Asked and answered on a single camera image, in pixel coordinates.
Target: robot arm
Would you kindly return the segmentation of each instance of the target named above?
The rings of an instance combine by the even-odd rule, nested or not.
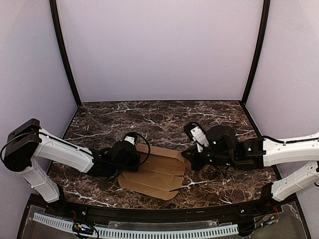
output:
[[[288,177],[265,185],[266,197],[282,201],[319,179],[319,133],[288,139],[254,138],[238,142],[235,131],[217,125],[207,133],[195,122],[184,127],[197,146],[182,152],[198,171],[206,164],[239,170],[261,169],[280,163],[310,161]]]
[[[128,133],[112,148],[100,151],[79,147],[59,139],[31,119],[8,136],[4,165],[21,175],[48,203],[63,200],[61,187],[54,183],[39,166],[36,157],[43,157],[73,167],[91,176],[110,177],[120,170],[137,171],[140,156],[135,144],[137,135]]]

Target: marble tabletop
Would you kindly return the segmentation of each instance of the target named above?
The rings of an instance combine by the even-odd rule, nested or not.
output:
[[[79,146],[102,149],[121,140],[125,133],[143,134],[153,146],[183,151],[190,146],[183,126],[199,122],[206,130],[221,124],[232,126],[240,141],[256,137],[236,101],[151,101],[84,103],[74,117],[65,140]],[[122,189],[117,180],[105,183],[76,169],[53,163],[49,176],[63,187],[71,202],[133,209],[181,209],[240,203],[258,199],[263,185],[276,180],[271,167],[228,170],[227,178],[212,166],[185,173],[183,187],[171,200]]]

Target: wire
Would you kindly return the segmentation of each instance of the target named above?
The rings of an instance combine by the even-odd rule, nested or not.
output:
[[[254,226],[256,223],[260,222],[267,214],[264,214],[260,219],[258,219],[257,221],[255,221],[253,224],[245,227],[244,229],[240,230],[239,232],[245,232],[246,229],[249,229],[250,227]]]
[[[278,219],[279,219],[279,211],[278,211],[278,209],[274,206],[274,209],[275,209],[275,211],[276,211],[276,213],[277,213],[277,217],[278,217]]]
[[[92,155],[91,153],[89,153],[89,152],[87,152],[87,151],[85,151],[85,150],[83,150],[83,149],[81,149],[81,148],[79,148],[79,147],[77,147],[77,146],[75,146],[75,145],[73,145],[73,144],[70,144],[70,143],[68,143],[68,142],[65,142],[64,140],[60,140],[60,139],[58,139],[58,138],[56,138],[56,137],[52,137],[52,136],[50,136],[50,135],[48,135],[48,134],[46,134],[46,133],[43,133],[43,132],[30,131],[30,132],[26,132],[26,133],[22,133],[22,134],[17,135],[16,137],[14,137],[12,140],[10,140],[8,143],[6,143],[6,144],[2,147],[2,149],[1,149],[1,151],[0,151],[0,159],[1,159],[1,161],[2,161],[3,163],[4,163],[4,159],[3,159],[3,157],[2,157],[2,153],[3,153],[3,151],[5,150],[5,148],[7,148],[9,144],[11,144],[12,142],[16,141],[17,139],[19,139],[19,138],[21,138],[21,137],[23,137],[23,136],[29,135],[29,134],[41,134],[41,135],[44,135],[45,137],[49,137],[49,138],[51,138],[51,139],[54,139],[54,140],[56,140],[56,141],[58,141],[58,142],[60,142],[60,143],[63,143],[63,144],[68,145],[68,146],[70,146],[70,147],[72,147],[72,148],[78,149],[79,151],[81,151],[81,152],[83,152],[83,153],[86,153],[86,154],[88,154],[89,156],[92,156],[92,157],[93,157],[93,155]]]
[[[278,140],[278,139],[272,138],[272,137],[267,136],[267,135],[263,135],[262,138],[267,138],[267,139],[270,139],[273,142],[281,143],[281,144],[307,142],[307,141],[314,141],[314,140],[318,140],[319,139],[319,137],[317,137],[317,138],[306,138],[306,139],[299,139],[299,140],[282,141],[282,140]]]
[[[215,166],[215,165],[213,165],[213,167],[214,167],[215,169],[217,169],[218,171],[220,171],[225,179],[227,178],[227,171],[228,171],[228,169],[229,169],[229,166],[226,167],[225,171],[221,170],[219,167],[217,167],[217,166]]]
[[[194,138],[194,142],[197,143],[199,146],[201,146],[204,149],[206,149],[206,146],[201,144],[196,138]]]
[[[262,226],[260,225],[260,226],[254,228],[254,229],[249,230],[249,231],[240,231],[240,233],[252,233],[252,232],[254,232],[255,230],[257,230],[257,229],[259,229],[259,228],[261,228],[261,227],[262,227]]]
[[[127,135],[132,135],[132,134],[135,134],[137,136],[139,136],[140,138],[142,138],[144,140],[144,142],[146,143],[146,145],[148,146],[148,154],[146,156],[146,158],[139,164],[139,167],[141,167],[147,160],[148,158],[150,157],[151,155],[151,145],[150,143],[148,142],[148,140],[141,134],[139,133],[136,133],[136,132],[128,132],[127,134],[125,134],[124,138],[127,136]],[[120,171],[118,172],[115,176],[113,176],[112,178],[110,178],[109,180],[107,180],[105,183],[109,183],[111,181],[113,181],[114,179],[116,179],[123,171]]]
[[[55,215],[57,215],[58,217],[61,217],[61,218],[65,218],[65,219],[66,219],[65,216],[62,216],[62,215],[58,214],[57,212],[55,212],[48,204],[47,204],[46,206],[47,206],[47,208],[49,208],[49,209],[50,209]],[[84,222],[84,221],[82,221],[82,220],[76,219],[76,213],[75,213],[75,211],[70,211],[70,212],[74,212],[74,216],[75,216],[75,219],[73,219],[74,222],[80,222],[80,223],[82,223],[82,224],[87,225],[90,229],[93,229],[93,230],[96,232],[96,239],[99,239],[99,238],[100,238],[100,234],[99,234],[98,230],[97,230],[94,226],[91,226],[89,223]]]

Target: folded cardboard flap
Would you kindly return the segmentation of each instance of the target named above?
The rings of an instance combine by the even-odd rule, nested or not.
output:
[[[148,152],[147,145],[138,144],[141,161]],[[169,200],[176,196],[176,190],[182,187],[187,160],[175,150],[151,146],[151,155],[138,172],[125,171],[119,176],[122,188],[131,189],[152,197]]]
[[[155,198],[160,198],[163,200],[169,200],[175,197],[178,193],[178,191],[169,192],[167,190],[159,189],[159,188],[153,188],[147,185],[142,185],[136,182],[132,182],[129,180],[126,180],[126,178],[121,174],[119,176],[119,184],[122,188],[131,189],[135,192],[146,194]]]
[[[124,172],[123,175],[129,181],[168,191],[180,188],[184,180],[183,177],[158,173],[143,168],[140,168],[138,172]]]
[[[142,153],[148,153],[149,151],[148,146],[146,144],[141,144],[141,143],[139,143],[136,146],[136,149],[138,150],[138,152],[142,152]],[[185,162],[185,158],[181,155],[181,152],[168,149],[168,148],[160,148],[160,147],[151,146],[151,154],[164,156],[166,158],[175,158],[181,161],[182,163]]]

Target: black metal frame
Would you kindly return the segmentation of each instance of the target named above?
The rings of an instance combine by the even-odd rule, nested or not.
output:
[[[258,32],[258,37],[257,37],[254,58],[253,58],[253,61],[251,63],[251,68],[250,68],[249,76],[247,79],[244,95],[243,95],[243,98],[241,100],[241,102],[244,105],[247,103],[249,93],[250,93],[251,87],[253,85],[253,81],[255,78],[255,74],[256,74],[256,70],[257,70],[257,66],[258,66],[258,61],[259,61],[259,57],[260,57],[260,53],[261,53],[261,49],[263,47],[266,26],[267,26],[267,20],[268,20],[269,7],[270,7],[270,0],[264,0],[263,11],[262,11],[261,20],[260,20],[260,26],[259,26],[259,32]]]
[[[75,111],[75,113],[74,113],[74,115],[73,115],[73,117],[72,117],[70,123],[68,124],[68,127],[66,128],[66,130],[65,130],[65,132],[64,132],[64,134],[63,134],[63,136],[62,136],[62,139],[64,139],[64,137],[66,136],[67,132],[69,131],[69,128],[71,127],[71,124],[72,124],[72,122],[73,122],[73,120],[74,120],[74,117],[75,117],[76,114],[79,112],[79,109],[80,109],[80,107],[78,107],[78,108],[76,109],[76,111]],[[52,163],[53,163],[53,161],[50,162],[50,165],[49,165],[49,167],[48,167],[47,172],[50,171],[50,168],[51,168],[51,166],[52,166]]]
[[[58,45],[59,45],[59,50],[60,50],[64,70],[65,70],[66,76],[68,78],[69,85],[70,85],[75,103],[76,103],[77,107],[80,107],[82,102],[80,99],[79,92],[76,88],[76,84],[74,81],[74,77],[73,77],[70,62],[69,62],[69,58],[68,58],[68,55],[66,53],[66,48],[65,48],[65,44],[64,44],[64,40],[63,40],[63,34],[62,34],[62,29],[61,29],[56,0],[50,0],[50,7],[51,7],[51,14],[52,14],[52,20],[53,20],[56,40],[57,40]]]
[[[68,78],[68,82],[70,85],[70,88],[72,90],[72,94],[74,97],[74,100],[77,104],[77,107],[81,106],[82,102],[78,93],[78,90],[76,88],[76,84],[74,81],[74,77],[72,75],[69,59],[67,56],[62,30],[61,30],[61,24],[59,20],[58,15],[58,9],[57,9],[57,3],[56,0],[49,0],[50,1],[50,7],[51,7],[51,13],[52,13],[52,19],[55,29],[55,34],[57,38],[57,42],[59,45],[59,50],[61,54],[61,58],[63,61],[63,65],[65,68],[65,72]],[[250,69],[250,73],[247,79],[247,84],[245,87],[245,91],[242,97],[242,100],[239,101],[243,111],[245,112],[249,122],[251,123],[254,131],[256,132],[256,135],[258,137],[261,136],[261,133],[255,124],[254,120],[252,119],[249,111],[246,108],[246,103],[249,97],[249,93],[252,88],[253,80],[255,77],[255,73],[258,66],[259,57],[261,54],[261,49],[263,45],[263,40],[266,32],[266,25],[267,25],[267,19],[268,19],[268,13],[269,13],[269,7],[270,7],[270,0],[264,0],[263,4],[263,10],[262,10],[262,16],[261,16],[261,22],[260,22],[260,28],[255,48],[255,53]],[[273,166],[273,169],[275,171],[275,174],[278,179],[281,179],[280,173],[278,171],[278,168],[276,166]],[[225,205],[225,206],[218,206],[218,207],[209,207],[209,208],[195,208],[195,209],[169,209],[169,210],[137,210],[137,209],[117,209],[117,208],[108,208],[108,207],[96,207],[96,206],[89,206],[85,204],[77,204],[77,203],[71,203],[67,202],[72,208],[75,209],[77,212],[77,215],[79,219],[86,220],[91,223],[100,223],[100,224],[107,224],[109,221],[125,221],[125,222],[153,222],[153,223],[173,223],[173,222],[192,222],[192,221],[203,221],[203,220],[219,220],[219,223],[223,222],[232,222],[234,224],[242,224],[242,223],[250,223],[253,219],[253,217],[242,217],[240,216],[241,210],[244,207],[251,207],[256,204],[257,200],[250,201],[250,202],[244,202],[239,204],[232,204],[232,205]],[[286,200],[282,202],[288,203],[288,202],[295,202],[299,213],[301,215],[301,219],[303,221],[305,231],[307,234],[307,237],[310,239],[310,232],[305,220],[305,217],[303,215],[303,212],[300,207],[300,203],[297,199],[296,194],[293,194],[289,196]],[[26,221],[26,217],[29,212],[29,208],[31,205],[39,206],[46,208],[46,202],[42,199],[41,196],[31,194],[30,198],[28,200],[28,203],[25,207],[23,217],[21,220],[20,228],[18,231],[17,238],[20,239],[22,237],[22,232],[24,228],[24,223]]]

